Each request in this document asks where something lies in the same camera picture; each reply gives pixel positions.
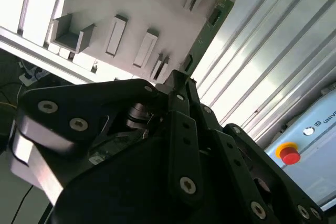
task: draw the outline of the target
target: white power strip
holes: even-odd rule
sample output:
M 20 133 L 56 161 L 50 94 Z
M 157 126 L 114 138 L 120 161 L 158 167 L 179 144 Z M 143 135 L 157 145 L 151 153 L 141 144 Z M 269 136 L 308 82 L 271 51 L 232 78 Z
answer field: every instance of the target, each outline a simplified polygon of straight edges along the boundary
M 31 69 L 31 72 L 34 73 L 37 67 L 33 67 Z M 19 80 L 26 86 L 30 86 L 32 85 L 34 82 L 40 80 L 41 78 L 43 78 L 44 76 L 47 76 L 49 74 L 49 72 L 47 72 L 46 70 L 42 70 L 41 72 L 36 73 L 36 77 L 32 74 L 32 77 L 30 79 L 28 79 L 27 77 L 25 77 L 25 74 L 22 74 L 21 76 L 19 76 Z

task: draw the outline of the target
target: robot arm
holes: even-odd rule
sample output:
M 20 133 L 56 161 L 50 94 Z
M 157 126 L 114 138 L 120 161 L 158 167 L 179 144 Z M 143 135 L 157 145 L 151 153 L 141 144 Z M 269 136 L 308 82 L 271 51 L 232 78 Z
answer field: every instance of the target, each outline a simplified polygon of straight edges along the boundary
M 32 90 L 8 152 L 53 223 L 327 223 L 237 125 L 224 128 L 194 81 L 135 79 Z

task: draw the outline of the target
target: red button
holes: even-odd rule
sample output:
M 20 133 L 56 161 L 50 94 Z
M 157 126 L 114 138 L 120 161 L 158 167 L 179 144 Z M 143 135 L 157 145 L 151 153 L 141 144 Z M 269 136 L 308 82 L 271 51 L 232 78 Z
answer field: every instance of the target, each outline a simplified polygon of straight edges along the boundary
M 293 165 L 300 161 L 301 155 L 293 147 L 286 147 L 281 150 L 280 157 L 286 165 Z

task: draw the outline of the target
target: screw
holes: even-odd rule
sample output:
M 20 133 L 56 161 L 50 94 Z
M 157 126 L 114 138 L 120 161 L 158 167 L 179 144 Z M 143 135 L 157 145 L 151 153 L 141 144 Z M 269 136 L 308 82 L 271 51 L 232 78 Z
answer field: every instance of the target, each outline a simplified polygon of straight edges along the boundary
M 303 130 L 303 134 L 305 136 L 310 136 L 311 134 L 313 134 L 315 131 L 314 127 L 307 127 Z
M 251 209 L 256 216 L 258 216 L 261 220 L 266 218 L 266 212 L 264 208 L 256 201 L 251 202 Z
M 306 218 L 307 220 L 309 220 L 309 213 L 307 212 L 307 210 L 303 207 L 303 206 L 301 206 L 301 205 L 298 205 L 298 210 L 299 210 L 299 212 L 300 212 L 300 214 L 304 217 L 304 218 Z
M 188 178 L 188 177 L 182 177 L 180 179 L 180 187 L 187 194 L 194 194 L 196 192 L 196 185 L 195 185 L 195 183 L 190 178 Z
M 314 208 L 310 208 L 310 211 L 315 215 L 316 218 L 318 218 L 319 220 L 322 220 L 319 212 L 317 212 Z
M 181 96 L 180 94 L 177 94 L 176 96 L 177 96 L 177 98 L 179 98 L 180 100 L 182 100 L 182 101 L 184 100 L 184 97 Z
M 40 101 L 37 107 L 40 111 L 47 114 L 52 114 L 58 110 L 57 104 L 51 101 Z
M 211 109 L 207 106 L 203 107 L 206 113 L 211 113 Z
M 73 118 L 70 120 L 70 127 L 75 131 L 84 131 L 88 128 L 88 123 L 82 118 Z
M 145 89 L 149 92 L 153 92 L 153 89 L 151 87 L 145 86 Z
M 238 129 L 236 126 L 233 127 L 233 130 L 234 130 L 237 134 L 240 134 L 240 133 L 241 133 L 240 129 Z

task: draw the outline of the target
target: green circuit board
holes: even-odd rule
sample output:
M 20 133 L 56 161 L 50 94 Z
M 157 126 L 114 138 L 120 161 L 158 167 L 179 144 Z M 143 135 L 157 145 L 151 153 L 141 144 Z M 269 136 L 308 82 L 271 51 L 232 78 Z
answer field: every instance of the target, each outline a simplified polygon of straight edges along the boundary
M 234 6 L 233 0 L 217 0 L 214 10 L 187 54 L 183 70 L 192 74 Z

